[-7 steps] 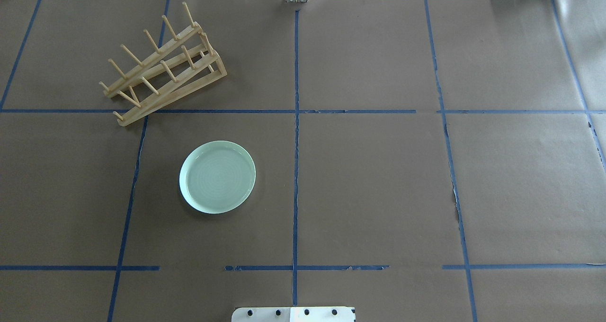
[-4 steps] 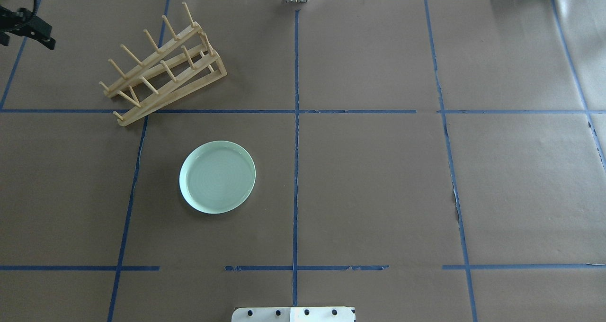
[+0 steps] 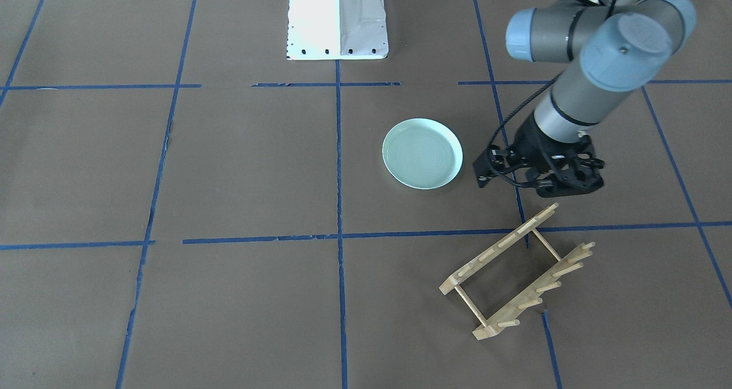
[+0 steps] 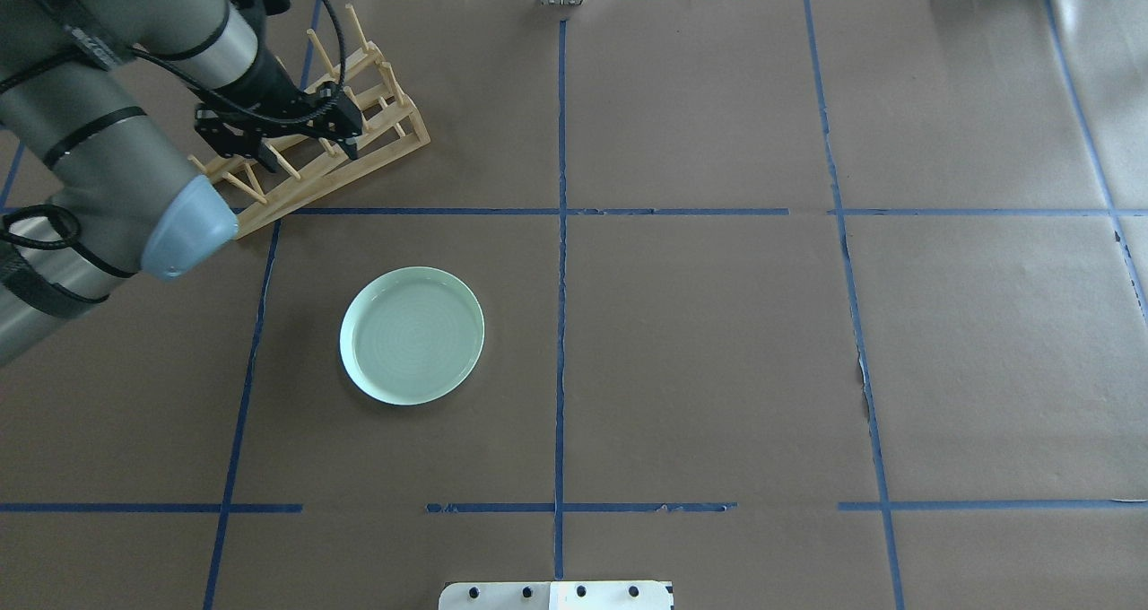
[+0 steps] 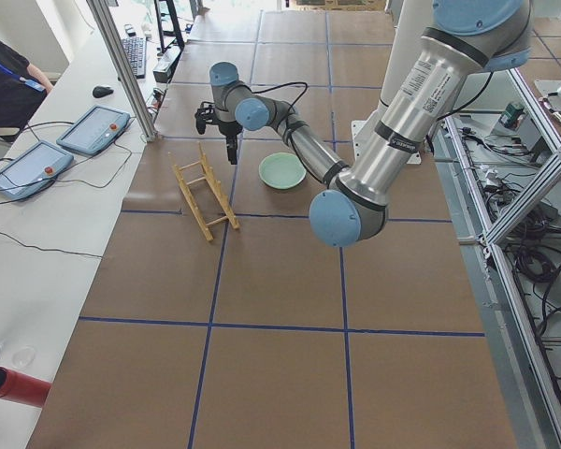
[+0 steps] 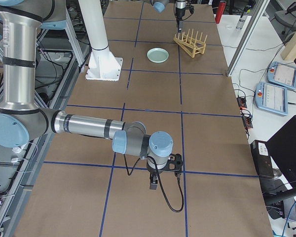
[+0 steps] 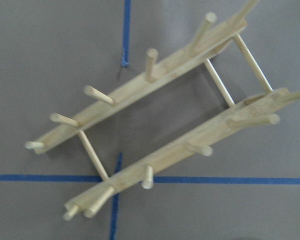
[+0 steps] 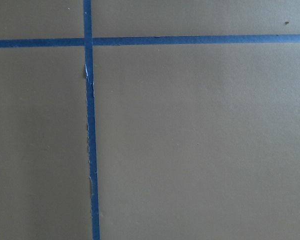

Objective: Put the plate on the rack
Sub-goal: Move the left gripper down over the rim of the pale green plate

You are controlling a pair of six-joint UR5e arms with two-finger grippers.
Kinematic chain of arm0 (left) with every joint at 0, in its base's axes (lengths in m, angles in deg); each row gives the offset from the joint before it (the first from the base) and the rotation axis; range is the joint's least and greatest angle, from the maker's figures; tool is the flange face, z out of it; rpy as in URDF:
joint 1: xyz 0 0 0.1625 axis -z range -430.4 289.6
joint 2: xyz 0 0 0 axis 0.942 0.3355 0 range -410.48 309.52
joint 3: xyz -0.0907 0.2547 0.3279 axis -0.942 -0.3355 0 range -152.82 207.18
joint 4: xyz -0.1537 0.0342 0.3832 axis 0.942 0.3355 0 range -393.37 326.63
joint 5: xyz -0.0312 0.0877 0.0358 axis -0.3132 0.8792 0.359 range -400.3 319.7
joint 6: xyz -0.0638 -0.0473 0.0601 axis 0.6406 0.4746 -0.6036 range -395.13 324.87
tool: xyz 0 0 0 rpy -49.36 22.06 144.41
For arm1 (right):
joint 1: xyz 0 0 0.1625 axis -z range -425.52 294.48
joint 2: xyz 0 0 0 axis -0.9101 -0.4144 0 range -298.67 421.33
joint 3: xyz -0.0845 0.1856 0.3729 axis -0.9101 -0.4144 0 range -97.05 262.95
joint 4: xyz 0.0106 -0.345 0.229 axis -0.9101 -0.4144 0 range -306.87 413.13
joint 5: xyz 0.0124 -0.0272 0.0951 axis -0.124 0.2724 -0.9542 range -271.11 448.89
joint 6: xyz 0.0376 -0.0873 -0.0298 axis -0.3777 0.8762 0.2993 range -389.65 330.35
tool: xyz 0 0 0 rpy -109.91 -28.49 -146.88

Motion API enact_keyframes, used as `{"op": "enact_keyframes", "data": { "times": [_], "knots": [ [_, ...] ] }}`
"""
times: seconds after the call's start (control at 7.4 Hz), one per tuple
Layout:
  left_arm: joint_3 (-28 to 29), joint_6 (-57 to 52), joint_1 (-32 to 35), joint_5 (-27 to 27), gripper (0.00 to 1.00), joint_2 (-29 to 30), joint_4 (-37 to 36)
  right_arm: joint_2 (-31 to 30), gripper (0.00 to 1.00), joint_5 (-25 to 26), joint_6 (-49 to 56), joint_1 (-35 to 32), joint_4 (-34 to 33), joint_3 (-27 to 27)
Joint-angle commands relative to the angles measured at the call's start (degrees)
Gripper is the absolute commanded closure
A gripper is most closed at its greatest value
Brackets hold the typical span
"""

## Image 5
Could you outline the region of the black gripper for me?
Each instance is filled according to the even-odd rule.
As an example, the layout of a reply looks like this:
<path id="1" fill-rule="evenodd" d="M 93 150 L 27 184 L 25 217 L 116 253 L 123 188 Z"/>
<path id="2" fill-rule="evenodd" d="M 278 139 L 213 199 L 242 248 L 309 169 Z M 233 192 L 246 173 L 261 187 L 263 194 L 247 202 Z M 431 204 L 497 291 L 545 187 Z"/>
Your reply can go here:
<path id="1" fill-rule="evenodd" d="M 237 164 L 237 136 L 241 133 L 241 124 L 232 121 L 219 121 L 219 131 L 226 137 L 226 151 L 228 162 L 231 165 Z"/>

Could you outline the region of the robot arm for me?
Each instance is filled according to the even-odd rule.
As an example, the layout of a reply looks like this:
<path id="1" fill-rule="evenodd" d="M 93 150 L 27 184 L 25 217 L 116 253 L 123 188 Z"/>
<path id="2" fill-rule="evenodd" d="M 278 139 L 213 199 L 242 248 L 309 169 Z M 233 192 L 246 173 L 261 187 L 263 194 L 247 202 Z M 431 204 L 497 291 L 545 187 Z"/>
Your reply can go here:
<path id="1" fill-rule="evenodd" d="M 432 1 L 420 32 L 420 52 L 394 99 L 377 114 L 353 165 L 330 151 L 289 103 L 255 94 L 230 62 L 209 70 L 213 117 L 219 127 L 268 126 L 293 149 L 325 190 L 309 206 L 316 237 L 346 247 L 382 231 L 388 192 L 431 127 L 450 109 L 468 76 L 523 65 L 530 53 L 530 1 Z"/>

